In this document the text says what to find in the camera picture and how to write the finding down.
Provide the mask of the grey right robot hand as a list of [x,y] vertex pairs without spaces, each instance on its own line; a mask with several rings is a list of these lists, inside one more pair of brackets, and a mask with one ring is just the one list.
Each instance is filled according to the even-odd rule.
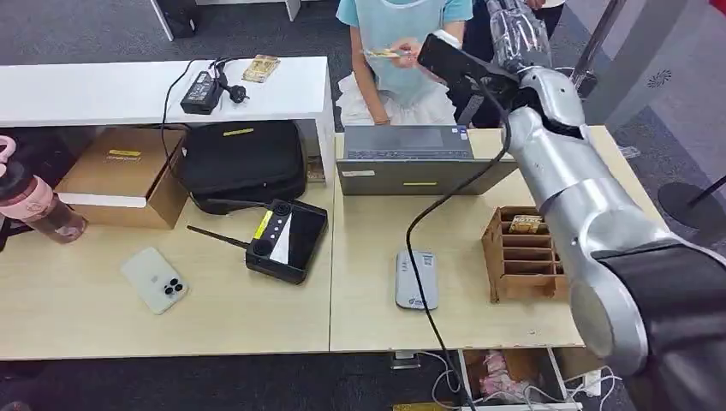
[[552,67],[545,24],[525,1],[489,0],[494,62],[512,74],[531,67]]

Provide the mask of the person's left hand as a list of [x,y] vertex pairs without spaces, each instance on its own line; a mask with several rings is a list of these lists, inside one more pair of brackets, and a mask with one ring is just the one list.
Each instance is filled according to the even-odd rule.
[[421,44],[416,38],[398,39],[390,49],[396,54],[391,63],[399,69],[413,69],[418,65]]

